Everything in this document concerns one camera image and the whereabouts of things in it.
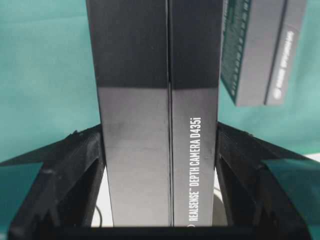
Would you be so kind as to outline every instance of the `box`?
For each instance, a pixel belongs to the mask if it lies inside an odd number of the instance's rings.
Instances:
[[[221,79],[236,106],[284,102],[305,7],[306,0],[225,0]]]
[[[115,227],[171,225],[166,0],[88,0]]]
[[[223,1],[87,8],[114,226],[211,226]]]
[[[223,1],[168,10],[174,226],[212,226]]]

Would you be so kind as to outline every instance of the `teal cloth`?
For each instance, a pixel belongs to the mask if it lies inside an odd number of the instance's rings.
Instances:
[[[285,104],[235,107],[220,83],[218,119],[300,154],[320,152],[320,0],[307,1]]]
[[[85,0],[0,0],[0,162],[100,123]]]
[[[7,240],[9,226],[41,166],[42,162],[0,166],[0,240]]]
[[[320,240],[320,163],[311,159],[277,159],[264,163],[302,216],[312,239]]]

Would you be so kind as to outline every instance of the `white surface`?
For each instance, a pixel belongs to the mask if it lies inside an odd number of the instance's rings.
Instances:
[[[104,169],[102,182],[100,185],[99,194],[96,200],[96,205],[101,211],[102,215],[102,227],[113,227],[112,213],[111,213],[111,204],[110,204],[110,194],[109,194],[109,185],[107,178],[107,171]],[[92,227],[100,226],[100,216],[97,209],[94,210]]]

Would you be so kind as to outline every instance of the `realsense depth camera box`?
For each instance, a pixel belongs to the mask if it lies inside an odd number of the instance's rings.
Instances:
[[[211,226],[223,0],[87,10],[114,226]]]
[[[235,105],[284,102],[306,1],[224,1],[221,79]]]
[[[173,213],[212,226],[222,0],[170,0]]]

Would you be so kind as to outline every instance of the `teal background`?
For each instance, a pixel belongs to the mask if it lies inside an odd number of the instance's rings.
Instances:
[[[235,107],[222,82],[219,94],[219,121],[300,154],[319,153],[320,0],[307,2],[284,105]]]
[[[10,223],[34,182],[41,163],[0,166],[0,240],[7,239]]]
[[[99,123],[85,0],[0,0],[0,162]]]

